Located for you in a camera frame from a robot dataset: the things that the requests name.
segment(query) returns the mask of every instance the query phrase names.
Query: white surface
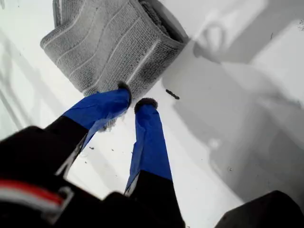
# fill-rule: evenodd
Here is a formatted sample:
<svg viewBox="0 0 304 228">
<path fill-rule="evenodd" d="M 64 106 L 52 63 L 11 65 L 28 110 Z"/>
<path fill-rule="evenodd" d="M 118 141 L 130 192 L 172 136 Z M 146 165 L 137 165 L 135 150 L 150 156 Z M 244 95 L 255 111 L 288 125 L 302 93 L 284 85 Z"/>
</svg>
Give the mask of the white surface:
<svg viewBox="0 0 304 228">
<path fill-rule="evenodd" d="M 159 102 L 187 226 L 214 227 L 224 212 L 272 190 L 303 208 L 304 2 L 161 2 L 191 41 L 146 96 Z M 53 27 L 51 0 L 6 0 L 0 9 L 2 138 L 45 127 L 82 98 L 39 46 Z M 101 198 L 123 192 L 134 141 L 130 110 L 92 139 L 69 180 Z"/>
</svg>

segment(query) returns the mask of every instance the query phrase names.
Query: dirt speck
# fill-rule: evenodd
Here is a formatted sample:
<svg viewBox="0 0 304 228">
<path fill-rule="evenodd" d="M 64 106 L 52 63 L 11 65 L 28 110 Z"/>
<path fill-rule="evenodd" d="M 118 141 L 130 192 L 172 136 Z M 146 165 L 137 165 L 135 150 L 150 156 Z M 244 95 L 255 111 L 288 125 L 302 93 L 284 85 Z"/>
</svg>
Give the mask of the dirt speck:
<svg viewBox="0 0 304 228">
<path fill-rule="evenodd" d="M 300 20 L 297 27 L 298 27 L 299 31 L 301 31 L 301 32 L 304 31 L 304 19 Z"/>
<path fill-rule="evenodd" d="M 173 96 L 176 100 L 179 100 L 179 99 L 180 99 L 179 96 L 175 95 L 175 94 L 174 94 L 173 92 L 171 92 L 170 90 L 166 89 L 166 92 L 167 92 L 168 94 L 170 94 L 171 96 Z"/>
</svg>

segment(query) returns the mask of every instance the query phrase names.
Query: bath mat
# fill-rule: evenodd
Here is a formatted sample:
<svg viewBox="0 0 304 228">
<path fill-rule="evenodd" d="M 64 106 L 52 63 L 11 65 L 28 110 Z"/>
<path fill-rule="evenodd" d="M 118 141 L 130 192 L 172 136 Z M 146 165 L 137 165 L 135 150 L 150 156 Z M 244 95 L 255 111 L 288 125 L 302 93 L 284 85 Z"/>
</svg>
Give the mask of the bath mat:
<svg viewBox="0 0 304 228">
<path fill-rule="evenodd" d="M 40 45 L 85 96 L 130 87 L 144 95 L 185 44 L 138 0 L 54 0 L 55 29 Z"/>
</svg>

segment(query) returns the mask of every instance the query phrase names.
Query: debris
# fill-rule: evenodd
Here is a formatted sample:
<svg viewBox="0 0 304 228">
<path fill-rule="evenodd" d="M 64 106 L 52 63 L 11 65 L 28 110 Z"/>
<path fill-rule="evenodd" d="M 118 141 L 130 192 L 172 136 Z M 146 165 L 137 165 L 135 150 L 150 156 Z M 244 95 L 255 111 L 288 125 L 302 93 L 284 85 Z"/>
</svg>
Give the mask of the debris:
<svg viewBox="0 0 304 228">
<path fill-rule="evenodd" d="M 2 9 L 5 9 L 5 2 L 4 2 L 4 0 L 0 0 L 0 6 L 2 7 Z"/>
<path fill-rule="evenodd" d="M 179 99 L 180 99 L 179 96 L 175 95 L 175 94 L 174 94 L 173 92 L 171 92 L 170 90 L 166 89 L 166 92 L 167 92 L 168 94 L 170 94 L 171 96 L 173 96 L 176 100 L 179 100 Z"/>
<path fill-rule="evenodd" d="M 303 32 L 304 31 L 304 19 L 300 20 L 298 24 L 298 29 Z"/>
</svg>

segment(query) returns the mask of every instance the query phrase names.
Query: red stripe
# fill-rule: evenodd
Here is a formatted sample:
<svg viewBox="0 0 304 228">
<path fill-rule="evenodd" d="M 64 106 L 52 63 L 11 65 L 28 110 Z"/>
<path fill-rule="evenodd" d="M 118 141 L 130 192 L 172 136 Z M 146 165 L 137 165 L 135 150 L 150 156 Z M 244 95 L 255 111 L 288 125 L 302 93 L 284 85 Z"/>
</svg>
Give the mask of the red stripe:
<svg viewBox="0 0 304 228">
<path fill-rule="evenodd" d="M 54 194 L 46 189 L 42 189 L 35 185 L 23 183 L 20 181 L 0 179 L 0 188 L 3 188 L 3 187 L 21 190 L 21 191 L 26 192 L 27 194 L 31 194 L 36 197 L 42 198 L 44 200 L 51 201 L 58 205 L 62 204 L 62 202 L 63 202 L 63 199 L 60 196 L 58 196 L 57 194 Z"/>
</svg>

